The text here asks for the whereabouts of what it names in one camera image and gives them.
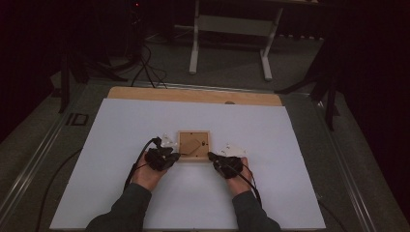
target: white board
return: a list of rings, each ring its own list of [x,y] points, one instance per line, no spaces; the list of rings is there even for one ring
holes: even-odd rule
[[[325,228],[283,106],[105,99],[51,222],[82,229],[109,212],[153,137],[210,131],[212,150],[247,151],[263,208],[282,229]],[[177,162],[153,192],[145,229],[236,229],[231,195],[210,162]]]

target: black cable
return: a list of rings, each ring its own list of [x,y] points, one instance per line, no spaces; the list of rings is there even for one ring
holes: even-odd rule
[[[57,176],[57,174],[60,172],[61,168],[63,168],[63,166],[69,161],[71,160],[73,157],[75,157],[79,152],[81,152],[82,148],[80,148],[79,150],[77,150],[76,152],[74,152],[72,155],[70,155],[68,158],[66,158],[66,160],[64,160],[64,162],[58,167],[57,171],[55,171],[55,173],[53,174],[53,176],[51,177],[50,182],[48,183],[47,188],[45,189],[45,194],[43,196],[43,200],[42,200],[42,206],[40,208],[40,213],[39,213],[39,218],[37,219],[37,226],[36,226],[36,231],[40,231],[40,224],[42,222],[42,216],[43,216],[43,209],[44,209],[44,205],[45,205],[45,201],[47,199],[48,196],[48,191],[51,188],[51,185],[55,179],[55,177]]]
[[[157,80],[158,80],[158,83],[156,84],[156,87],[158,87],[158,86],[160,85],[160,83],[161,83],[161,84],[163,85],[163,87],[165,87],[165,89],[167,89],[168,87],[166,87],[166,84],[163,82],[163,80],[166,79],[166,71],[160,70],[160,69],[157,69],[157,68],[154,68],[154,67],[152,67],[152,66],[150,66],[150,65],[148,65],[148,64],[147,64],[147,67],[151,69],[151,73],[153,73],[153,75],[154,75],[154,76],[157,78]],[[165,76],[164,76],[163,78],[160,78],[160,77],[155,73],[154,70],[157,70],[157,71],[160,71],[160,72],[164,72]]]
[[[142,62],[142,65],[143,65],[143,67],[144,67],[144,71],[145,71],[145,73],[147,74],[148,80],[150,81],[150,83],[151,83],[151,85],[153,86],[153,88],[156,88],[155,85],[154,85],[153,80],[151,79],[151,76],[150,76],[149,73],[148,73],[147,62],[145,62],[144,58],[141,59],[141,62]]]
[[[147,60],[144,62],[144,57],[141,55],[142,67],[141,67],[141,69],[136,73],[135,77],[133,78],[132,83],[131,83],[131,87],[133,87],[133,84],[134,84],[135,81],[138,79],[138,77],[139,77],[139,75],[141,74],[141,72],[142,72],[143,70],[146,70],[146,65],[145,65],[145,64],[148,64],[148,63],[150,62],[150,60],[151,60],[151,49],[150,49],[148,46],[146,46],[145,44],[143,45],[143,47],[145,47],[145,48],[148,50],[148,58],[147,58]]]
[[[252,171],[250,171],[250,169],[249,169],[246,165],[244,165],[243,163],[242,163],[242,166],[244,166],[244,167],[250,172],[250,176],[252,177],[253,183],[255,184],[255,187],[256,187],[256,181],[255,181],[255,179],[253,178],[253,173],[252,173]]]
[[[260,198],[260,194],[259,194],[259,191],[257,190],[257,188],[246,178],[246,177],[244,177],[241,173],[239,173],[237,170],[235,170],[235,168],[233,168],[231,165],[229,165],[229,164],[226,164],[226,166],[228,167],[228,168],[230,168],[232,171],[234,171],[238,176],[240,176],[242,179],[244,179],[244,181],[246,182],[246,183],[248,183],[248,185],[250,185],[250,187],[253,189],[253,192],[255,193],[255,195],[256,195],[256,200],[259,202],[259,205],[260,205],[260,207],[262,208],[262,199]]]
[[[147,142],[147,144],[145,144],[144,148],[142,149],[141,153],[139,154],[138,158],[136,159],[136,162],[132,165],[132,168],[131,168],[131,170],[130,170],[130,173],[129,173],[129,175],[128,175],[128,177],[127,177],[127,180],[126,180],[126,182],[125,182],[125,184],[124,184],[124,189],[123,189],[123,191],[126,190],[127,186],[130,184],[131,178],[132,178],[132,175],[133,175],[133,172],[134,172],[136,169],[138,169],[138,168],[140,168],[140,167],[142,167],[142,166],[144,166],[144,165],[147,164],[147,163],[146,163],[146,164],[144,164],[144,165],[141,165],[141,166],[137,167],[137,165],[138,165],[138,163],[139,163],[139,160],[141,160],[142,155],[144,155],[145,150],[147,150],[148,146],[150,146],[150,144],[151,144],[152,142],[154,142],[154,138],[152,138],[150,141]]]
[[[323,207],[323,209],[325,209],[334,218],[334,220],[340,225],[341,229],[344,232],[347,232],[346,227],[344,227],[343,223],[341,223],[341,221],[335,216],[335,214],[328,207],[326,207],[325,204],[323,204],[323,202],[321,202],[320,200],[317,200],[317,202],[319,203],[321,207]]]

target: metal rail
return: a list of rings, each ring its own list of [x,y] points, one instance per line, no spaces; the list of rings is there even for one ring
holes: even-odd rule
[[[313,107],[316,110],[317,116],[321,119],[321,125],[324,129],[324,131],[327,133],[331,140],[331,144],[334,147],[337,155],[337,167],[340,171],[341,179],[343,180],[343,183],[346,186],[347,193],[350,196],[350,200],[352,201],[352,205],[356,211],[356,214],[358,216],[359,222],[365,232],[375,232],[376,227],[374,226],[374,222],[371,219],[370,213],[367,210],[367,206],[365,204],[365,201],[362,197],[362,194],[356,185],[356,182],[354,181],[353,175],[350,171],[350,168],[347,164],[347,161],[344,157],[344,154],[342,153],[337,140],[335,137],[331,134],[329,127],[327,126],[325,120],[324,120],[324,106],[322,102],[312,102]]]
[[[73,98],[66,108],[65,112],[60,114],[59,117],[54,121],[53,125],[48,130],[47,134],[40,143],[36,152],[33,154],[32,158],[28,161],[26,166],[15,179],[15,182],[7,193],[5,200],[0,206],[0,231],[3,230],[6,226],[7,221],[13,214],[15,207],[17,206],[24,192],[27,190],[31,181],[42,165],[44,159],[48,154],[48,151],[53,145],[61,128],[64,126],[64,123],[67,121],[71,110],[80,98],[84,89],[85,85],[83,84],[78,84],[76,86],[74,93],[72,94]]]

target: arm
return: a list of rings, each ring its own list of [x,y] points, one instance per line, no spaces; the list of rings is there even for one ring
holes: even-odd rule
[[[145,165],[145,154],[132,175],[132,182],[105,215],[95,217],[87,225],[88,232],[137,232],[142,231],[145,212],[152,193],[166,170],[161,172]]]
[[[249,167],[248,159],[242,158],[242,163]],[[251,181],[251,173],[247,168],[244,168],[241,174]],[[235,209],[239,231],[280,231],[279,224],[270,219],[260,207],[248,183],[239,176],[227,179],[226,183],[234,196],[232,203]]]

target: hand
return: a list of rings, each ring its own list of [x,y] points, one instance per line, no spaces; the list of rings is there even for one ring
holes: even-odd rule
[[[157,186],[158,182],[160,181],[161,177],[165,175],[167,170],[158,171],[153,170],[145,161],[145,152],[141,159],[139,160],[136,169],[133,172],[131,182],[141,185],[142,187],[148,189],[149,191],[153,191],[154,188]]]
[[[243,165],[249,167],[247,158],[241,158],[241,162],[242,162]],[[241,174],[245,178],[247,178],[248,181],[251,182],[252,174],[246,167],[243,168]],[[244,181],[244,179],[242,179],[242,177],[240,177],[240,176],[236,176],[234,178],[227,179],[226,183],[228,184],[233,196],[236,196],[236,195],[238,195],[238,194],[240,194],[244,191],[251,190],[250,185],[246,181]]]

